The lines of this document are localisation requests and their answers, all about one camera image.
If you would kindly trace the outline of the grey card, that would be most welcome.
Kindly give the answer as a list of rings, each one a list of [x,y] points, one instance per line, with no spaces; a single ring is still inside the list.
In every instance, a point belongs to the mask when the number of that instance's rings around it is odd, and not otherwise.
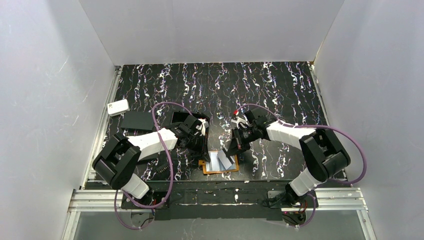
[[[217,153],[217,158],[225,170],[230,169],[235,164],[234,158],[232,156],[226,156],[222,150]]]

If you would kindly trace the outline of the orange leather card holder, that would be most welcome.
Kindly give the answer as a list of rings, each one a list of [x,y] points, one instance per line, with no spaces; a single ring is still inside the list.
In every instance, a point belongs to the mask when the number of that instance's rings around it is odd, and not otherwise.
[[[238,172],[240,170],[238,158],[236,156],[231,157],[233,163],[231,164],[231,166],[226,167],[219,160],[218,155],[219,151],[209,151],[208,157],[210,161],[206,161],[203,159],[200,159],[198,161],[198,165],[202,167],[202,172],[204,175],[231,173]]]

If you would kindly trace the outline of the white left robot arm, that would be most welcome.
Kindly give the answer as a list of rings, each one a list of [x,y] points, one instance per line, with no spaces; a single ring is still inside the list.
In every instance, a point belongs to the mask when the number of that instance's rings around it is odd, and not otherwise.
[[[104,145],[93,160],[92,168],[114,190],[122,190],[142,199],[149,186],[134,171],[138,162],[154,154],[183,148],[202,155],[206,151],[210,118],[187,113],[158,131],[126,137],[118,132]]]

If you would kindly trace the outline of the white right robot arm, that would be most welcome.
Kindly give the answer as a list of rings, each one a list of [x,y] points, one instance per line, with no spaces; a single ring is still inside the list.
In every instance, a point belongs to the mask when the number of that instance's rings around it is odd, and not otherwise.
[[[217,154],[226,168],[233,164],[237,155],[248,151],[250,144],[259,139],[280,142],[301,150],[306,168],[285,186],[285,191],[275,200],[297,202],[351,163],[334,131],[326,126],[288,125],[275,116],[269,117],[261,107],[245,111],[244,117],[239,117],[239,112],[235,111],[232,121],[236,127],[231,131],[230,142]]]

